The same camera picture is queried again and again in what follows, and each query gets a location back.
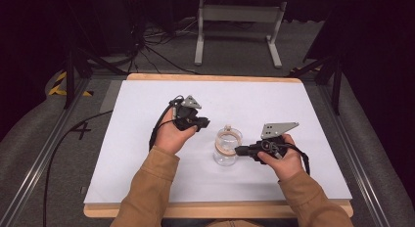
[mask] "aluminum rail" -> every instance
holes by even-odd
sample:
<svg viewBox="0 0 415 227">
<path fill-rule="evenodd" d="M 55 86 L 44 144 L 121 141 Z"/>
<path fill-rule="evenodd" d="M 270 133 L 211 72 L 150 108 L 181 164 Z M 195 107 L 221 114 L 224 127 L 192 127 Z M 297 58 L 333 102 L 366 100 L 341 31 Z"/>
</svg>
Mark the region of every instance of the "aluminum rail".
<svg viewBox="0 0 415 227">
<path fill-rule="evenodd" d="M 75 91 L 75 97 L 69 107 L 61 113 L 58 118 L 55 127 L 52 129 L 51 134 L 46 140 L 42 150 L 37 156 L 36 161 L 27 173 L 24 181 L 21 184 L 18 192 L 10 203 L 8 209 L 0 220 L 1 227 L 13 226 L 22 212 L 25 203 L 27 202 L 30 194 L 35 188 L 43 170 L 48 165 L 49 160 L 53 154 L 54 148 L 57 146 L 59 139 L 62 136 L 63 130 L 68 122 L 69 116 L 76 106 L 77 101 L 82 96 L 86 87 L 88 86 L 89 79 L 81 78 Z"/>
<path fill-rule="evenodd" d="M 359 156 L 357 155 L 356 149 L 351 144 L 350 138 L 347 135 L 342 119 L 335 114 L 333 108 L 331 107 L 331 96 L 329 90 L 327 89 L 327 87 L 321 85 L 319 85 L 318 89 L 320 91 L 320 94 L 324 98 L 324 104 L 329 110 L 332 120 L 335 122 L 336 128 L 339 131 L 339 135 L 341 136 L 342 141 L 346 147 L 346 159 L 351 167 L 351 171 L 354 174 L 354 177 L 357 181 L 357 185 L 359 186 L 360 192 L 369 208 L 370 214 L 372 215 L 372 218 L 376 226 L 391 226 L 375 194 L 372 183 L 370 182 L 370 179 L 364 170 Z"/>
</svg>

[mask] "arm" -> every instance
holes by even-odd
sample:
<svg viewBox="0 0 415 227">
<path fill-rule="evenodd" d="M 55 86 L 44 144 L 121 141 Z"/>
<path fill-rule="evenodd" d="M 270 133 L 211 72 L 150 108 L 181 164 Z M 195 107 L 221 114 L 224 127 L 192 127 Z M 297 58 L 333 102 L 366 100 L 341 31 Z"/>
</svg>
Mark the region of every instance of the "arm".
<svg viewBox="0 0 415 227">
<path fill-rule="evenodd" d="M 171 116 L 170 109 L 161 123 L 169 121 Z M 121 202 L 112 227 L 161 226 L 179 163 L 179 157 L 175 154 L 195 132 L 195 127 L 180 131 L 172 122 L 159 128 L 155 146 L 134 175 L 130 191 Z"/>
<path fill-rule="evenodd" d="M 283 137 L 285 142 L 294 145 L 290 135 Z M 266 153 L 258 153 L 258 156 L 274 169 L 300 226 L 352 226 L 347 213 L 331 203 L 321 186 L 304 172 L 299 153 L 288 150 L 282 159 L 275 159 Z"/>
</svg>

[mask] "clear glass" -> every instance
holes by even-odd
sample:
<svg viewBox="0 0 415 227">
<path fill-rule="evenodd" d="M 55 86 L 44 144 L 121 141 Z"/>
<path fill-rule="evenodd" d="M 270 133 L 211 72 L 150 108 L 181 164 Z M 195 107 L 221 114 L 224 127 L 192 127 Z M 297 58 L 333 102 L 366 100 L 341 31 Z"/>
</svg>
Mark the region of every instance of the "clear glass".
<svg viewBox="0 0 415 227">
<path fill-rule="evenodd" d="M 240 145 L 242 145 L 242 133 L 226 125 L 225 128 L 220 129 L 216 134 L 215 150 L 213 152 L 214 160 L 222 166 L 233 165 L 238 159 L 235 148 Z"/>
</svg>

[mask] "wooden table edge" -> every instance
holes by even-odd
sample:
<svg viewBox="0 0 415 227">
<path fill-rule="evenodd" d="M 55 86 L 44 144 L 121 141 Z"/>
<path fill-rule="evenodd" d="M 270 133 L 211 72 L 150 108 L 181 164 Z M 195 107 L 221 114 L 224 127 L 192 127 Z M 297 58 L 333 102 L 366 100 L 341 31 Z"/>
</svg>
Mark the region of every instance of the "wooden table edge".
<svg viewBox="0 0 415 227">
<path fill-rule="evenodd" d="M 292 82 L 292 83 L 301 83 L 301 80 L 299 80 L 298 78 L 286 78 L 286 77 L 159 74 L 159 73 L 130 73 L 127 76 L 126 80 L 240 81 L 240 82 Z"/>
<path fill-rule="evenodd" d="M 331 200 L 343 208 L 349 217 L 353 208 L 349 200 Z M 114 218 L 119 204 L 86 204 L 83 212 L 91 218 Z M 166 218 L 296 218 L 286 202 L 233 202 L 169 204 Z"/>
</svg>

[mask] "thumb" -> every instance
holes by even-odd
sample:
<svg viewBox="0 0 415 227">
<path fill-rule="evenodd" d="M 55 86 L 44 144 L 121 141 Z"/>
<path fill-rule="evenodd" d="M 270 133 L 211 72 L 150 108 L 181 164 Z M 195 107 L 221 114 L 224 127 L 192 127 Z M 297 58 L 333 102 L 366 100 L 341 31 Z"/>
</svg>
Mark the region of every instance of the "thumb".
<svg viewBox="0 0 415 227">
<path fill-rule="evenodd" d="M 191 126 L 191 127 L 187 128 L 186 130 L 184 130 L 184 131 L 183 131 L 184 136 L 185 136 L 186 138 L 190 138 L 190 137 L 192 137 L 193 135 L 195 135 L 196 130 L 198 130 L 198 126 L 196 126 L 196 125 Z"/>
<path fill-rule="evenodd" d="M 261 160 L 263 160 L 263 162 L 271 166 L 274 170 L 277 168 L 279 160 L 277 160 L 276 158 L 272 157 L 271 155 L 265 152 L 259 152 L 257 155 Z"/>
</svg>

